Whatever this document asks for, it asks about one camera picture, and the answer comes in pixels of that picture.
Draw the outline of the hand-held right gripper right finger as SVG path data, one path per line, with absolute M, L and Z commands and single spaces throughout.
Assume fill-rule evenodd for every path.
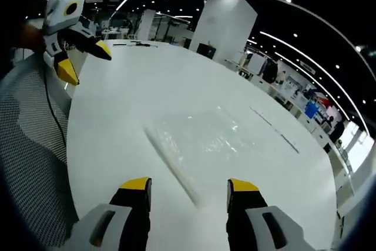
M 250 182 L 227 181 L 227 215 L 230 250 L 314 250 L 302 227 L 277 206 L 269 206 Z

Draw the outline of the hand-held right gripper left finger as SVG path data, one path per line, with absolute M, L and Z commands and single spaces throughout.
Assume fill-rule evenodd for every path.
M 152 179 L 123 183 L 107 204 L 81 218 L 65 250 L 145 250 L 150 231 Z

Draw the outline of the person's left hand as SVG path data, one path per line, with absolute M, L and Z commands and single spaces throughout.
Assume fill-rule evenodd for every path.
M 43 54 L 46 48 L 42 31 L 31 24 L 25 24 L 22 27 L 16 46 L 39 54 Z

